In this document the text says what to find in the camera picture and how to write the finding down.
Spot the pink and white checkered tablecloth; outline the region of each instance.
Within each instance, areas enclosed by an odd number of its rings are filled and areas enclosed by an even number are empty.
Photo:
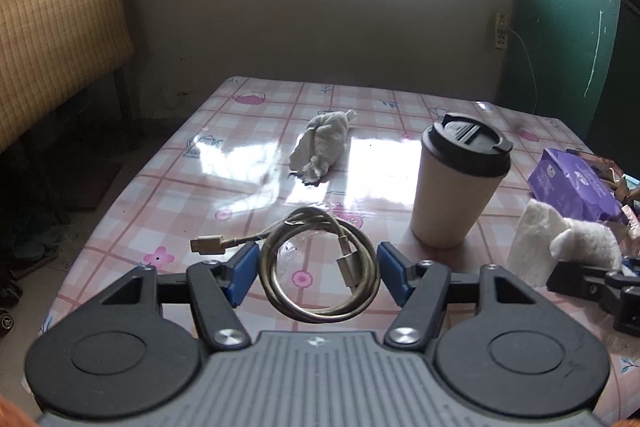
[[[355,108],[345,152],[318,187],[289,176],[288,158],[310,118]],[[514,143],[511,172],[459,248],[422,247],[408,229],[420,158],[420,133],[447,111],[477,116]],[[183,272],[202,260],[189,240],[219,233],[258,232],[304,204],[329,208],[361,227],[374,244],[391,241],[410,259],[435,259],[456,271],[477,272],[505,261],[527,201],[526,179],[545,147],[582,148],[561,121],[489,103],[466,102],[369,87],[230,78],[162,147],[104,216],[69,271],[43,331],[132,267],[154,264]],[[348,289],[335,259],[334,236],[315,234],[289,245],[280,271],[285,289],[306,306],[334,305]],[[578,322],[600,335],[585,302],[547,293]],[[260,330],[373,330],[382,333],[398,313],[384,286],[362,315],[338,325],[303,325],[281,316],[258,281],[238,315],[252,335]],[[445,327],[470,316],[452,306]],[[164,316],[195,334],[185,305]],[[611,356],[609,382],[596,409],[607,424],[640,407],[640,360]]]

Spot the crumpled cloth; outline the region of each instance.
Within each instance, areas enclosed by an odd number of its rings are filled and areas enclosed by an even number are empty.
[[[558,261],[628,271],[613,232],[603,224],[562,217],[549,204],[530,200],[518,223],[506,268],[537,288],[546,286]]]
[[[289,157],[289,168],[309,185],[327,174],[344,149],[349,122],[356,117],[353,109],[319,114],[306,125],[296,149]]]

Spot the cup lid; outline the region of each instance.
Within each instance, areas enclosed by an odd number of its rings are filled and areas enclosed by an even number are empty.
[[[422,133],[422,143],[444,165],[470,176],[497,178],[511,168],[513,143],[466,114],[447,113]]]

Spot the black triangular cutout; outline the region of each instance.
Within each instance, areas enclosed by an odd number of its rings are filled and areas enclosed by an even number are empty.
[[[519,288],[504,277],[496,277],[495,299],[502,304],[534,304]]]
[[[102,304],[137,304],[142,293],[142,277],[135,277],[126,283],[116,293],[105,299]]]

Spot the silver bolt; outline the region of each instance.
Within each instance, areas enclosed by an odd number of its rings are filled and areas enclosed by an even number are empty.
[[[222,346],[238,346],[245,340],[244,333],[238,330],[227,328],[225,330],[216,331],[213,339]]]
[[[391,330],[389,338],[396,344],[415,344],[420,340],[420,333],[414,328],[396,328]]]
[[[14,320],[9,315],[5,315],[4,317],[2,317],[2,321],[0,321],[0,325],[2,326],[3,330],[8,331],[14,327]]]

